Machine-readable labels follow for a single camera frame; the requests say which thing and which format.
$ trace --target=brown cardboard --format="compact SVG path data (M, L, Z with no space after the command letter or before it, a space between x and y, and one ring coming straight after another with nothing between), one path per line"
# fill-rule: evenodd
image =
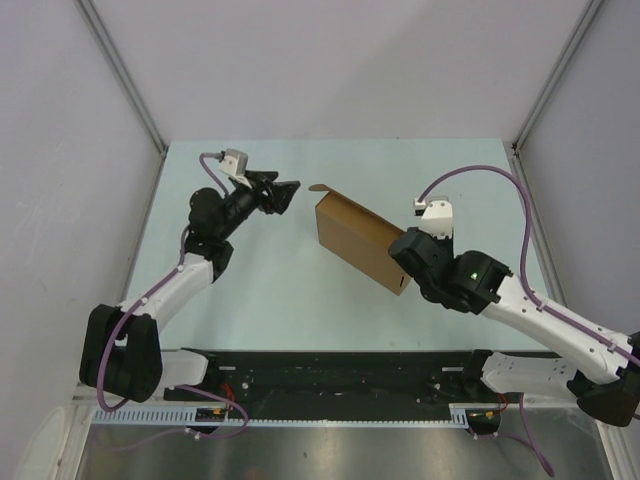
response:
M327 192L316 205L320 245L400 295L411 277L389 256L388 250L404 232L326 185L312 185L309 190Z

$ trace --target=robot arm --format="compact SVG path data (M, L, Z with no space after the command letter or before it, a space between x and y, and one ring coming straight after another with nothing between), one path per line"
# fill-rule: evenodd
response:
M247 156L227 150L215 158L235 190L226 197L203 188L189 201L189 225L183 233L180 261L142 296L116 307L99 305L89 316L80 366L82 383L96 387L100 363L116 329L126 345L112 346L104 374L104 390L144 402L157 389L196 385L208 360L187 350L161 351L159 333L198 292L224 273L233 247L229 236L255 210L283 214L300 182L276 182L278 172L246 170Z
M505 323L561 358L512 357L476 351L465 375L498 393L525 392L576 400L589 415L626 426L640 402L640 368L584 333L597 331L629 356L640 357L640 335L613 332L536 294L542 306L570 316L578 329L531 301L520 279L488 255L453 255L453 208L445 198L416 203L420 226L410 228L389 253L420 286L423 297L445 308Z

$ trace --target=metal frame edge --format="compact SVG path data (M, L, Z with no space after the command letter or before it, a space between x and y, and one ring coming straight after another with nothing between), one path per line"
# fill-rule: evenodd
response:
M526 143L531 130L540 119L540 116L542 115L546 105L549 103L551 96L567 73L569 65L584 44L587 34L591 30L591 27L594 25L602 11L602 8L607 2L608 0L590 0L583 10L578 23L574 27L569 39L560 53L560 57L553 66L549 77L545 81L542 90L533 104L533 107L527 114L527 118L516 135L513 142L516 152L520 151Z
M149 109L142 100L142 96L133 82L131 74L124 64L122 57L118 53L118 50L116 49L104 22L100 18L93 1L74 0L74 3L85 21L87 28L91 32L91 35L98 44L98 48L104 55L113 76L127 97L131 108L142 123L151 143L153 143L160 156L164 157L167 151L167 144L162 139L160 131L151 117Z
M73 419L67 440L58 462L55 480L74 480L80 469L84 447L89 436L91 420L98 408L90 405L74 405Z
M596 422L614 480L640 480L640 465L629 432Z

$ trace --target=box flap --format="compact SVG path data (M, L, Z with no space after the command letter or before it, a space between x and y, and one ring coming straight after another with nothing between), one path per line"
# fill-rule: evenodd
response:
M396 227L393 223L389 222L388 220L385 220L384 218L382 218L380 215L378 215L375 212L372 212L371 210L369 210L368 208L363 207L362 205L360 205L357 202L354 202L353 200L351 200L349 197L344 196L343 194L341 194L340 192L334 190L333 188L323 184L323 183L316 183L315 185L311 185L309 187L309 191L310 192L328 192L328 193L333 193L338 195L342 200L350 203L351 205L359 208L360 210L362 210L363 212L368 213L369 215L371 215L372 217L376 218L377 220L379 220L380 222L384 223L385 225L387 225L388 227L396 230L398 232L398 236L402 235L404 233L404 230L402 230L399 227Z

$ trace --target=purple cable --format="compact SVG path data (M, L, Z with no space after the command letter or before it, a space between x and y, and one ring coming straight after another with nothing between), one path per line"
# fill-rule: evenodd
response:
M524 425L524 430L527 433L527 437L529 438L528 441L525 438L522 438L520 435L516 435L513 433L499 433L499 432L496 432L494 435L475 434L475 438L479 440L495 440L496 438L509 438L511 440L515 440L516 442L521 443L525 447L533 450L533 452L536 454L536 457L538 457L538 461L540 462L540 465L542 465L542 468L544 469L544 471L547 472L547 475L549 475L550 477L555 477L556 472L553 469L553 465L551 465L551 462L547 460L547 457L544 456L544 454L540 450L540 447L538 446L538 443L536 442L536 439L533 436L533 433L531 432L531 426L529 425L529 420L524 411L524 393L520 395L519 405L520 405L520 417L522 418L522 424Z
M496 438L508 438L510 440L515 440L516 442L524 445L530 450L533 450L533 452L535 452L536 455L538 455L539 453L539 452L536 452L533 445L529 443L525 438L513 433L496 433L495 435L476 435L476 438L478 440L495 440ZM542 455L542 453L540 453L538 460L540 461L540 464L542 465L542 468L544 469L544 471L547 472L547 475L549 475L552 478L556 476L556 472L553 469L553 466L551 465L549 460L547 460L547 458L544 455Z
M549 463L549 460L547 460L545 458L545 456L542 454L542 452L540 451L540 447L538 446L538 442L536 442L535 437L533 436L533 433L531 432L531 426L529 425L529 419L527 418L527 415L524 412L524 393L522 395L520 395L520 417L522 418L522 424L524 425L524 431L527 432L527 437L529 437L529 443L531 444L531 449L535 452L536 457L538 457L538 461L540 462L540 465L542 465L542 468L544 468L544 471L547 472L547 474L550 477L555 477L556 474L553 470L553 467L551 466L551 464Z
M223 402L226 405L235 408L238 412L240 412L244 418L244 422L242 423L242 425L235 431L230 432L230 433L225 433L225 434L220 434L220 435L215 435L213 433L202 433L202 432L197 432L197 431L193 431L191 429L189 429L188 427L185 428L171 428L169 430L163 430L162 432L156 433L155 435L151 435L150 437L147 437L143 440L140 440L139 442L135 442L132 443L131 445L126 445L124 447L110 447L110 446L106 446L103 444L100 444L100 446L106 450L109 450L111 452L116 452L116 453L120 453L120 452L128 452L131 450L134 450L138 447L141 447L143 445L146 445L147 443L153 442L154 440L157 440L158 438L161 437L165 437L167 435L174 435L176 433L191 433L194 435L194 437L205 437L205 438L211 438L211 439L222 439L222 438L232 438L232 437L236 437L238 435L240 435L242 432L244 432L247 427L249 426L249 414L246 412L246 410L244 408L242 408L240 405L238 405L236 402L229 400L228 398L224 398L224 397L219 397L218 395L214 395L213 393L209 393L209 392L205 392L204 390L200 390L198 388L195 387L191 387L189 385L178 385L175 388L179 388L181 390L186 390L188 392L192 392L192 393L196 393L198 395L202 395L203 397L208 397L211 398L213 400L217 400L219 402Z
M524 203L525 224L524 224L524 239L522 241L522 250L520 252L520 283L522 284L522 288L524 289L527 296L531 299L531 301L536 305L536 307L541 308L542 310L556 317L558 320L561 320L571 325L575 329L580 330L582 333L590 336L591 338L597 340L603 345L606 345L607 348L613 349L613 351L622 355L629 362L634 363L635 365L640 367L640 358L634 357L632 353L625 351L624 349L622 349L620 346L613 343L608 338L600 335L597 332L594 332L588 327L585 327L581 323L575 321L573 318L565 315L564 313L556 310L555 308L550 307L549 305L543 305L542 301L538 297L536 297L531 286L529 285L529 280L527 278L527 253L529 250L529 240L531 239L531 223L532 223L531 200L529 199L529 195L527 194L527 191L520 184L517 178L515 178L510 173L502 170L501 168L497 168L492 165L471 165L468 167L457 168L455 170L450 171L449 173L445 173L444 175L436 179L433 183L431 183L431 185L429 185L425 189L425 191L422 192L422 195L420 195L418 200L423 201L425 197L433 191L434 188L436 188L438 185L440 185L442 182L444 182L448 178L451 178L460 173L473 172L478 170L494 172L494 173L497 173L498 175L502 175L507 180L511 181L511 183L513 183L513 185L518 190L520 197L522 198L522 202Z
M218 178L218 176L213 173L213 171L209 168L209 166L207 165L207 163L204 161L206 158L215 158L216 160L220 161L221 156L219 153L201 153L200 154L200 165L202 165L202 168L204 168L204 171L207 172L207 174L213 178L214 182L216 182L218 184L218 186L222 189L222 191L224 192L224 196L228 196L229 195L229 190L227 189L227 187L224 186L224 183L222 183L222 181Z
M169 283L169 281L173 277L176 276L176 274L179 271L178 268L184 263L184 257L185 257L184 243L187 239L188 231L189 231L189 227L185 227L185 229L182 231L182 235L180 236L180 258L178 260L178 265L174 267L173 270L171 270L162 280L160 280L153 287L151 287L151 289L147 291L144 295L142 295L142 297L136 300L136 302L133 305L131 305L131 308L129 308L129 310L127 310L125 314L122 316L122 318L118 320L118 323L116 323L116 326L113 329L113 332L111 332L111 336L107 340L107 344L104 348L104 352L102 353L102 358L100 359L100 366L98 367L98 381L96 384L98 404L100 405L100 408L102 408L105 412L115 412L120 407L122 407L125 403L127 403L126 399L122 399L118 404L114 406L110 406L110 405L107 405L107 401L104 398L104 377L107 372L107 363L109 362L109 357L111 356L113 347L116 344L116 339L118 338L120 331L124 328L129 318L131 318L131 315L133 315L133 312L135 312L143 304L143 299L148 300L152 295L154 295L158 290L160 290L167 283Z

